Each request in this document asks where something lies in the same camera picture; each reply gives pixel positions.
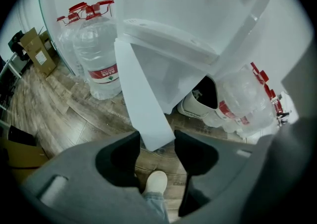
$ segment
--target white wall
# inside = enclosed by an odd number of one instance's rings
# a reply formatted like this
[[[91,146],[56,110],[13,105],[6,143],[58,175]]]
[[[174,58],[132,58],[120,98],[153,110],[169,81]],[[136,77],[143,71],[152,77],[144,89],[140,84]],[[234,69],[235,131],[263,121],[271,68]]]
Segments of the white wall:
[[[269,76],[269,87],[285,91],[281,81],[300,60],[314,36],[313,27],[298,0],[270,0],[258,23],[218,75],[255,62]]]
[[[44,26],[39,0],[18,0],[12,8],[0,32],[0,56],[7,61],[12,56],[8,46],[14,34],[23,33],[35,27],[36,31]]]

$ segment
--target jeans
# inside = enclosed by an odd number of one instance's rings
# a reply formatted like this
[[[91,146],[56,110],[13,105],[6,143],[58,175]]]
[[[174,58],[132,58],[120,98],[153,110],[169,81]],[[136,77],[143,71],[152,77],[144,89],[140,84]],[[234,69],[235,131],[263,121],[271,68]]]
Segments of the jeans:
[[[163,194],[161,194],[160,192],[148,192],[144,195],[144,199],[148,203],[148,205],[159,216],[161,216],[165,223],[169,223]]]

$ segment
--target foot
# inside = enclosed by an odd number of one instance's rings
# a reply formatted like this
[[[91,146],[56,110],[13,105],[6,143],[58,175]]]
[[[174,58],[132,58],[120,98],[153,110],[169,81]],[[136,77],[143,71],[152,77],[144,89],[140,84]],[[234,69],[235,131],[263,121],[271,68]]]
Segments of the foot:
[[[160,192],[164,193],[167,187],[167,176],[163,171],[154,171],[150,174],[147,185],[143,194],[145,195],[148,192]]]

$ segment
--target clear plastic bottle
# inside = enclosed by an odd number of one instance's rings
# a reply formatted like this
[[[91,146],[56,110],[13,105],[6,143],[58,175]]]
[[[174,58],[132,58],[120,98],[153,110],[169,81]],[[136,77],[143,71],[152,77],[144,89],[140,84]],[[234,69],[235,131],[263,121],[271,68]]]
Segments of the clear plastic bottle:
[[[75,75],[85,78],[83,66],[79,62],[73,46],[73,38],[83,23],[83,20],[81,20],[75,12],[68,15],[68,20],[69,23],[62,29],[58,37],[62,46],[62,54]]]
[[[121,92],[116,66],[112,20],[103,17],[100,5],[86,7],[86,21],[74,38],[74,49],[88,77],[90,92],[98,100],[113,98]]]

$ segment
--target wood plank flooring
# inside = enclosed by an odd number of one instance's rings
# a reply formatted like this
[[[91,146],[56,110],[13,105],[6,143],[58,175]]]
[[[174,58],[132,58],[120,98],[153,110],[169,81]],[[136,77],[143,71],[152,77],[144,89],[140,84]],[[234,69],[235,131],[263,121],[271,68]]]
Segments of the wood plank flooring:
[[[227,135],[222,129],[207,127],[202,121],[176,111],[166,118],[173,129],[242,142],[237,135]],[[62,62],[58,62],[47,78],[31,66],[18,82],[4,120],[34,135],[50,157],[77,144],[134,131],[122,93],[111,100],[94,99],[88,84],[71,75]],[[169,218],[174,221],[178,218],[186,171],[174,151],[173,142],[154,152],[141,146],[135,173],[142,187],[154,170],[167,174],[164,197]]]

